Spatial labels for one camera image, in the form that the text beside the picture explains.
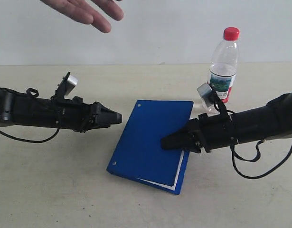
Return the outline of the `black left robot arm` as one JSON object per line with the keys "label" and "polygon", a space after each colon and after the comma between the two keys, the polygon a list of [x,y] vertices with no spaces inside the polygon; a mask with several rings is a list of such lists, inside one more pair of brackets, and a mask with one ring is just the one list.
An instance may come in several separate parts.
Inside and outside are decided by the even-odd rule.
{"label": "black left robot arm", "polygon": [[20,93],[0,87],[0,126],[60,128],[84,133],[121,122],[120,113],[99,102],[86,104],[81,97],[66,99],[58,93],[43,99],[32,88]]}

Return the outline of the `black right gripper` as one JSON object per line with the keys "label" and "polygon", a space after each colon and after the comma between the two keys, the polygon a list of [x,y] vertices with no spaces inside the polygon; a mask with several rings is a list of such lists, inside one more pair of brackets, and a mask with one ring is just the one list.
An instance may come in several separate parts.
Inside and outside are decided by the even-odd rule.
{"label": "black right gripper", "polygon": [[160,140],[163,150],[185,150],[200,153],[201,149],[210,153],[213,149],[237,144],[232,115],[208,116],[201,114],[189,120],[182,128]]}

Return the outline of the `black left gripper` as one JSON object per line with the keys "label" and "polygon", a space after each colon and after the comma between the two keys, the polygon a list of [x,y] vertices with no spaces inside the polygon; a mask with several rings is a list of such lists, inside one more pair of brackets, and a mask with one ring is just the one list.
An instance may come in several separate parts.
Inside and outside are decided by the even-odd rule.
{"label": "black left gripper", "polygon": [[59,126],[62,129],[83,133],[98,128],[109,128],[122,123],[122,115],[99,102],[85,104],[80,97],[72,100],[58,98]]}

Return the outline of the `person's open hand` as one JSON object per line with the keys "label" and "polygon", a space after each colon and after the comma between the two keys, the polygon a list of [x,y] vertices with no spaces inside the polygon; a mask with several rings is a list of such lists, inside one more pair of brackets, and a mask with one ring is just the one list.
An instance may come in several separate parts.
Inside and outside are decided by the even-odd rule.
{"label": "person's open hand", "polygon": [[[116,21],[124,18],[124,11],[115,0],[94,0],[92,2],[110,18]],[[106,34],[112,30],[110,22],[85,0],[43,0],[42,3],[71,20],[91,25],[102,33]]]}

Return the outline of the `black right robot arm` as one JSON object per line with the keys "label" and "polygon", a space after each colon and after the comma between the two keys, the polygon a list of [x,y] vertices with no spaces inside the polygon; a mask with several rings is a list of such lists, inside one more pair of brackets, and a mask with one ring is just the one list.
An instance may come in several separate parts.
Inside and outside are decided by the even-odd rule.
{"label": "black right robot arm", "polygon": [[292,137],[292,92],[262,107],[232,113],[211,84],[204,83],[197,91],[207,105],[217,104],[219,113],[188,120],[182,128],[161,139],[162,149],[211,152],[231,145]]}

